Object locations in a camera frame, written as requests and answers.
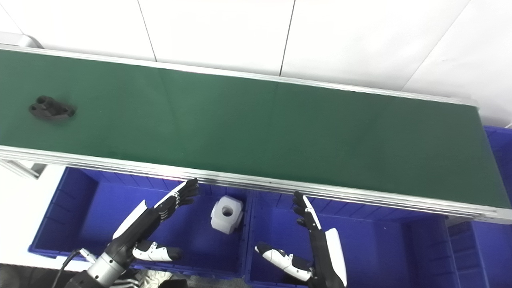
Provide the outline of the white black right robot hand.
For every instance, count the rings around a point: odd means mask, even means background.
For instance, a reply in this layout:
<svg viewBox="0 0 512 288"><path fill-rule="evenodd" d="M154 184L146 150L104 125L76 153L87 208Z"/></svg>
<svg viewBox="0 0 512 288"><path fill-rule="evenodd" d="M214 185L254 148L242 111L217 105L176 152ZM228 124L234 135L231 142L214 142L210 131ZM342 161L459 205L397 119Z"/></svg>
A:
<svg viewBox="0 0 512 288"><path fill-rule="evenodd" d="M299 191L293 193L293 211L299 218L297 223L308 230L313 261L284 250L272 247L263 241L254 250L265 260L310 288L347 287L347 269L336 228L325 231L309 199Z"/></svg>

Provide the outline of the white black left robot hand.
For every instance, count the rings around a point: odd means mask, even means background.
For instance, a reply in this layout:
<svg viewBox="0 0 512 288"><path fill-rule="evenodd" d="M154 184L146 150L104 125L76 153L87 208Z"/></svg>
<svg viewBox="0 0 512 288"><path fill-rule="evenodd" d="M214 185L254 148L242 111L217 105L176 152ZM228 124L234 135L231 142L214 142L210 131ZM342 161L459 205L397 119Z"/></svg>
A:
<svg viewBox="0 0 512 288"><path fill-rule="evenodd" d="M166 247L150 237L159 226L168 220L177 208L194 202L199 193L198 179L182 182L168 192L154 206L148 207L143 200L119 226L102 256L123 268L128 268L136 259L144 261L176 261L181 259L180 248Z"/></svg>

